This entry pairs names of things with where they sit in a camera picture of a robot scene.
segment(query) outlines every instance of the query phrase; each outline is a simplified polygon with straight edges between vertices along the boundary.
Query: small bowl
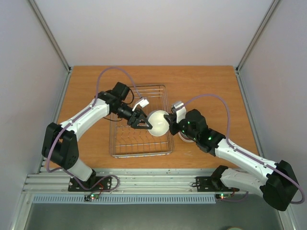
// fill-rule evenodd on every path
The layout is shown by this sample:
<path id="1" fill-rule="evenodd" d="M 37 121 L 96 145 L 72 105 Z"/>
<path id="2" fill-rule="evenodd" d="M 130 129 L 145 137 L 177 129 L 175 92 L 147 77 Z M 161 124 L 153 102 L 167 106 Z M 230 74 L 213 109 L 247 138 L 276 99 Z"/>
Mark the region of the small bowl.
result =
<path id="1" fill-rule="evenodd" d="M 163 136 L 169 130 L 169 124 L 165 120 L 164 115 L 168 115 L 164 110 L 155 110 L 148 115 L 148 122 L 153 126 L 153 128 L 149 129 L 148 132 L 152 136 Z"/>

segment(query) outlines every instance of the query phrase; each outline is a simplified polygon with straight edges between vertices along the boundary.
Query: black mounting plate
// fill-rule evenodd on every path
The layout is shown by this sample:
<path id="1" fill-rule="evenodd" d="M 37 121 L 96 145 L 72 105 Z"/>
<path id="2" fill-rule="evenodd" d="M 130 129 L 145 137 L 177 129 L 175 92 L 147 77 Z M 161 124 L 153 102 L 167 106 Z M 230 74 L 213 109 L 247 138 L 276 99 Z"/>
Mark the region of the black mounting plate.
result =
<path id="1" fill-rule="evenodd" d="M 96 176 L 95 177 L 95 183 L 97 181 L 99 181 L 101 178 L 102 178 L 102 176 Z M 100 185 L 96 185 L 91 190 L 84 190 L 83 188 L 80 187 L 78 182 L 73 178 L 70 179 L 70 184 L 72 184 L 72 185 L 68 186 L 69 192 L 91 192 L 91 191 L 95 191 L 95 190 L 100 190 Z M 85 182 L 83 182 L 82 184 L 84 185 L 84 187 L 86 187 L 86 188 L 88 187 L 88 185 Z M 112 177 L 110 176 L 110 177 L 103 179 L 102 181 L 100 181 L 100 184 L 104 187 L 103 190 L 109 190 L 111 188 L 111 185 L 112 185 Z"/>
<path id="2" fill-rule="evenodd" d="M 197 176 L 196 183 L 193 183 L 193 187 L 197 188 L 197 192 L 238 192 L 238 188 L 228 188 L 223 185 L 222 189 L 216 190 L 212 184 L 212 178 L 210 176 Z"/>

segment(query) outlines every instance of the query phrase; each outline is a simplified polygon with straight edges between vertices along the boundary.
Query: cable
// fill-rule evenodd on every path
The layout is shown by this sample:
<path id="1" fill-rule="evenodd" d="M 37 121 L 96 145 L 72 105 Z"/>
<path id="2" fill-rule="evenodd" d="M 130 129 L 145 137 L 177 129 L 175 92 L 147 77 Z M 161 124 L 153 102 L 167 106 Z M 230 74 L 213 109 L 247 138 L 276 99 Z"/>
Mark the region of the cable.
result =
<path id="1" fill-rule="evenodd" d="M 275 169 L 273 168 L 272 166 L 268 165 L 268 164 L 265 164 L 264 162 L 258 160 L 257 158 L 253 157 L 253 156 L 250 156 L 248 155 L 247 153 L 245 153 L 244 151 L 240 150 L 240 149 L 237 149 L 235 148 L 229 141 L 229 131 L 230 131 L 230 112 L 229 112 L 229 108 L 228 108 L 228 105 L 226 103 L 226 101 L 221 98 L 220 96 L 218 95 L 215 95 L 215 94 L 212 94 L 212 93 L 208 93 L 208 94 L 201 94 L 201 95 L 198 95 L 196 97 L 193 97 L 192 99 L 188 100 L 186 103 L 184 103 L 183 106 L 177 108 L 175 111 L 181 109 L 182 107 L 185 107 L 187 106 L 189 103 L 191 103 L 192 101 L 198 99 L 198 98 L 201 98 L 201 97 L 215 97 L 215 98 L 218 98 L 225 106 L 226 108 L 226 112 L 227 112 L 227 130 L 226 130 L 226 142 L 227 144 L 234 150 L 234 151 L 238 151 L 239 153 L 243 154 L 244 156 L 254 160 L 255 162 L 259 163 L 259 164 L 262 164 L 264 165 L 265 167 L 268 167 L 269 169 L 273 170 L 274 172 L 278 173 L 279 175 L 281 175 L 282 177 L 284 177 L 285 179 L 287 179 L 288 181 L 290 181 L 292 184 L 294 184 L 298 190 L 300 191 L 300 193 L 302 194 L 302 199 L 300 201 L 291 201 L 290 204 L 295 204 L 295 205 L 299 205 L 299 204 L 302 204 L 304 203 L 305 201 L 305 193 L 303 191 L 303 188 L 297 183 L 295 182 L 293 179 L 291 179 L 289 176 L 287 176 L 286 174 L 284 174 L 283 172 L 279 171 L 278 169 Z"/>
<path id="2" fill-rule="evenodd" d="M 110 69 L 118 69 L 118 70 L 122 71 L 124 74 L 126 74 L 127 77 L 130 79 L 131 83 L 133 84 L 133 87 L 134 87 L 136 93 L 138 94 L 138 96 L 140 97 L 140 99 L 142 98 L 142 96 L 141 96 L 140 92 L 138 91 L 138 89 L 136 88 L 136 85 L 135 85 L 135 83 L 134 83 L 132 77 L 130 76 L 130 74 L 128 74 L 128 73 L 127 73 L 124 69 L 122 69 L 122 68 L 119 68 L 119 67 L 117 67 L 117 66 L 111 66 L 111 67 L 108 67 L 108 68 L 104 69 L 104 70 L 99 74 L 99 76 L 98 76 L 97 84 L 96 84 L 96 95 L 95 95 L 95 100 L 94 100 L 94 102 L 93 102 L 93 106 L 96 104 L 96 101 L 97 101 L 97 99 L 98 99 L 98 91 L 99 91 L 99 82 L 100 82 L 100 78 L 101 78 L 101 76 L 102 76 L 106 71 L 108 71 L 108 70 L 110 70 Z"/>
<path id="3" fill-rule="evenodd" d="M 89 194 L 89 196 L 92 196 L 92 194 L 98 193 L 98 192 L 99 192 L 98 198 L 100 197 L 100 195 L 101 195 L 101 193 L 102 193 L 102 191 L 103 191 L 104 186 L 103 186 L 102 184 L 100 184 L 100 183 L 99 183 L 99 185 L 100 185 L 100 190 L 91 191 L 91 193 Z"/>
<path id="4" fill-rule="evenodd" d="M 227 202 L 241 202 L 241 201 L 246 200 L 247 197 L 248 197 L 248 192 L 246 192 L 246 193 L 244 194 L 244 196 L 243 196 L 241 199 L 239 199 L 239 200 L 232 200 L 232 199 L 217 199 L 217 200 L 220 200 L 220 201 L 227 201 Z"/>
<path id="5" fill-rule="evenodd" d="M 123 118 L 120 119 L 120 120 L 111 120 L 111 119 L 109 119 L 109 118 L 104 117 L 104 119 L 105 119 L 105 120 L 108 120 L 108 121 L 121 121 Z"/>
<path id="6" fill-rule="evenodd" d="M 130 89 L 130 91 L 131 91 L 131 93 L 132 93 L 132 101 L 130 102 L 130 103 L 128 103 L 128 104 L 132 104 L 133 103 L 133 101 L 134 101 L 134 93 L 133 93 L 133 91 L 132 91 L 132 89 L 131 88 L 129 88 Z"/>

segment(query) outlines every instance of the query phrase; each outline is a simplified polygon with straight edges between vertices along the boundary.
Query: metal frame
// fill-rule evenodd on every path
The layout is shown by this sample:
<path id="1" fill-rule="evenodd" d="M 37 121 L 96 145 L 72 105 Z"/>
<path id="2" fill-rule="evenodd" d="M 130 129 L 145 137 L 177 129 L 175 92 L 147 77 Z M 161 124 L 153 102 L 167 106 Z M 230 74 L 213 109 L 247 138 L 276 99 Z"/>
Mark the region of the metal frame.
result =
<path id="1" fill-rule="evenodd" d="M 147 115 L 159 109 L 170 113 L 165 85 L 137 85 L 137 88 L 149 101 L 149 105 L 143 108 Z M 135 95 L 134 100 L 137 101 L 140 97 L 134 89 L 132 91 Z M 132 94 L 129 94 L 126 100 L 129 102 L 131 99 Z M 117 115 L 111 114 L 111 119 L 117 120 Z M 110 122 L 109 153 L 115 158 L 167 155 L 173 149 L 173 136 L 169 132 L 161 137 L 153 137 L 145 129 L 131 128 L 122 119 Z"/>
<path id="2" fill-rule="evenodd" d="M 268 22 L 270 21 L 271 17 L 273 16 L 275 10 L 277 9 L 279 3 L 281 0 L 273 0 L 272 3 L 269 6 L 269 9 L 264 15 L 264 18 L 262 19 L 259 27 L 257 28 L 257 31 L 255 35 L 253 36 L 252 40 L 250 41 L 243 57 L 241 58 L 238 67 L 236 68 L 237 70 L 241 70 L 246 59 L 248 58 L 249 54 L 251 53 L 252 49 L 254 48 L 255 44 L 257 43 L 258 39 L 262 35 L 265 27 L 267 26 Z"/>
<path id="3" fill-rule="evenodd" d="M 62 51 L 61 51 L 61 49 L 60 49 L 56 39 L 54 38 L 54 36 L 53 36 L 53 34 L 51 32 L 51 30 L 49 29 L 49 26 L 47 25 L 46 20 L 44 19 L 44 17 L 42 15 L 42 13 L 41 13 L 41 11 L 40 11 L 36 1 L 35 0 L 27 0 L 27 1 L 30 4 L 30 6 L 31 6 L 34 14 L 36 15 L 38 21 L 42 25 L 45 33 L 47 34 L 48 39 L 50 40 L 50 42 L 53 45 L 56 53 L 58 54 L 59 58 L 61 59 L 65 69 L 67 70 L 67 72 L 69 72 L 71 68 L 70 68 L 66 58 L 64 57 L 64 55 L 63 55 L 63 53 L 62 53 Z"/>

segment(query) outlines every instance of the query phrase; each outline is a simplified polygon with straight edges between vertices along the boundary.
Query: gray metal surface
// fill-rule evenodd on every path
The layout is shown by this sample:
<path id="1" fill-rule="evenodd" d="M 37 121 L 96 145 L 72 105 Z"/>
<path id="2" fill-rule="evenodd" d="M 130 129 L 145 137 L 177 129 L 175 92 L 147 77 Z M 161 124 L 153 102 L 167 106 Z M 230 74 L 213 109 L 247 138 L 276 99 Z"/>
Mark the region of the gray metal surface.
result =
<path id="1" fill-rule="evenodd" d="M 255 44 L 257 43 L 258 39 L 260 38 L 261 34 L 263 33 L 266 25 L 268 24 L 268 22 L 270 21 L 270 18 L 272 17 L 272 15 L 274 14 L 278 4 L 280 3 L 281 0 L 273 0 L 268 11 L 266 12 L 262 22 L 260 23 L 254 37 L 252 38 L 251 42 L 249 43 L 242 59 L 239 62 L 239 65 L 237 67 L 238 70 L 241 70 L 244 62 L 246 61 L 246 59 L 248 58 L 249 54 L 251 53 L 252 49 L 254 48 Z"/>
<path id="2" fill-rule="evenodd" d="M 215 204 L 214 195 L 206 194 L 102 194 L 98 199 L 85 201 L 79 194 L 36 194 L 35 204 L 97 204 L 97 205 L 129 205 L 129 204 Z"/>
<path id="3" fill-rule="evenodd" d="M 134 102 L 140 97 L 133 87 Z M 145 114 L 155 110 L 164 110 L 170 113 L 166 87 L 164 85 L 138 85 L 138 91 L 142 97 L 146 97 L 149 105 L 143 108 Z M 132 94 L 129 93 L 126 102 L 132 101 Z M 118 120 L 117 115 L 111 114 L 112 120 Z M 174 149 L 173 136 L 170 132 L 161 137 L 152 136 L 146 129 L 133 129 L 127 125 L 126 120 L 110 122 L 110 143 L 109 153 L 116 158 L 142 157 L 153 155 L 169 154 Z"/>
<path id="4" fill-rule="evenodd" d="M 25 230 L 244 230 L 283 229 L 262 198 L 216 205 L 32 204 Z"/>

